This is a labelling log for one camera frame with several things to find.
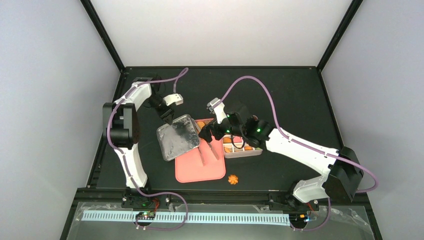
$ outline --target white led strip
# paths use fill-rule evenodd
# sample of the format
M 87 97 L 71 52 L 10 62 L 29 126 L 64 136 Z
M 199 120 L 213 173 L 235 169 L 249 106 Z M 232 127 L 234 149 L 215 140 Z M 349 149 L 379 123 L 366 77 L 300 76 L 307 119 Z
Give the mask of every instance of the white led strip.
M 81 221 L 135 222 L 139 212 L 85 210 Z M 185 212 L 157 212 L 154 220 L 140 219 L 139 223 L 181 223 Z M 289 226 L 288 214 L 277 213 L 216 213 L 189 212 L 188 224 L 255 224 Z

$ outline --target orange flower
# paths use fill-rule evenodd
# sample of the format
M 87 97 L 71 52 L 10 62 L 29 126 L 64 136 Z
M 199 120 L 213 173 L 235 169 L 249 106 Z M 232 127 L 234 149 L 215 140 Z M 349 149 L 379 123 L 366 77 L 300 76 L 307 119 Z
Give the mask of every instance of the orange flower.
M 228 182 L 229 182 L 231 185 L 235 185 L 235 184 L 237 184 L 237 183 L 239 182 L 239 178 L 238 178 L 236 175 L 231 174 L 231 175 L 228 177 Z

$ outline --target pink cutting board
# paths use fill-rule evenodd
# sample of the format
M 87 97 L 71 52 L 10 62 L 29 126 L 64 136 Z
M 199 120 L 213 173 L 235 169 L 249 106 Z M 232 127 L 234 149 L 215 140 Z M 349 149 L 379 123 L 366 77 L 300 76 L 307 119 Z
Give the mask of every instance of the pink cutting board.
M 175 178 L 178 182 L 191 183 L 216 180 L 225 176 L 226 168 L 222 140 L 213 140 L 210 144 L 218 153 L 219 159 L 215 158 L 208 143 L 203 139 L 200 139 L 199 148 L 203 154 L 204 164 L 197 148 L 175 158 Z

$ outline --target metal tin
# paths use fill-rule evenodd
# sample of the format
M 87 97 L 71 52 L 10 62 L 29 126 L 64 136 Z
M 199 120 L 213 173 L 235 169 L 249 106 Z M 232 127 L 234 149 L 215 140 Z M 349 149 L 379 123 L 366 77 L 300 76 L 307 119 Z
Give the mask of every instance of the metal tin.
M 199 147 L 200 139 L 194 124 L 192 117 L 185 114 L 174 119 L 172 125 L 165 124 L 157 129 L 157 140 L 165 161 Z

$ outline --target white wall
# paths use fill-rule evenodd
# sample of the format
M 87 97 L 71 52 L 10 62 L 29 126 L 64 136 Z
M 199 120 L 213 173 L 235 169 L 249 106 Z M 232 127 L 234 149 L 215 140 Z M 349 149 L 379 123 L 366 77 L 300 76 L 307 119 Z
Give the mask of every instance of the white wall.
M 323 72 L 344 143 L 381 181 L 369 198 L 385 240 L 424 234 L 423 12 L 363 1 Z
M 351 0 L 92 0 L 125 66 L 316 66 Z
M 0 3 L 0 239 L 59 239 L 118 77 L 80 1 Z

